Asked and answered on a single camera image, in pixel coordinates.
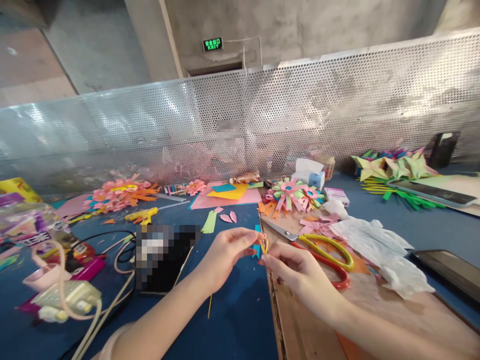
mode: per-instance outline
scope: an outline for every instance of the perforated metal panel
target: perforated metal panel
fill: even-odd
[[[85,191],[140,172],[164,184],[298,157],[427,143],[461,131],[456,156],[480,153],[480,29],[318,59],[0,109],[0,175],[39,193]]]

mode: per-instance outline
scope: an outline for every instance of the exit sign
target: exit sign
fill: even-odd
[[[223,48],[224,48],[224,43],[221,37],[203,40],[204,53],[208,53],[209,51],[213,51],[213,50],[222,50]]]

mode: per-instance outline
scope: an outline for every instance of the yellow glue gun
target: yellow glue gun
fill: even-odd
[[[132,212],[131,214],[125,216],[125,220],[133,221],[134,224],[140,223],[140,225],[147,225],[152,223],[152,216],[158,212],[158,207],[152,207],[147,210]]]

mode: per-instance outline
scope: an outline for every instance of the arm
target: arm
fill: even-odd
[[[263,237],[243,227],[220,232],[195,270],[119,337],[111,359],[161,359],[203,302],[222,287],[237,260],[255,254],[250,246]]]
[[[318,318],[376,358],[466,359],[350,303],[307,250],[277,242],[261,259]]]

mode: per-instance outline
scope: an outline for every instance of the scissors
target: scissors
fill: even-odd
[[[352,271],[354,268],[354,260],[352,259],[352,256],[349,254],[347,250],[340,244],[338,244],[336,241],[322,235],[317,235],[317,234],[305,234],[305,235],[300,235],[297,236],[296,234],[293,234],[289,231],[286,231],[284,228],[281,226],[278,226],[277,224],[265,219],[261,218],[261,220],[266,223],[268,226],[270,226],[273,230],[275,230],[277,233],[282,235],[285,239],[288,239],[290,243],[298,248],[298,249],[303,249],[305,250],[304,247],[300,246],[296,240],[300,240],[303,242],[305,245],[308,247],[308,251],[313,255],[313,257],[327,265],[328,267],[332,268],[337,275],[340,277],[340,281],[332,281],[332,285],[337,288],[337,289],[346,289],[349,284],[350,284],[350,276],[347,271]],[[333,245],[336,249],[340,251],[342,256],[345,258],[346,263],[340,262],[334,257],[330,256],[328,253],[323,251],[321,248],[316,246],[310,239],[318,239],[318,240],[323,240],[331,245]]]

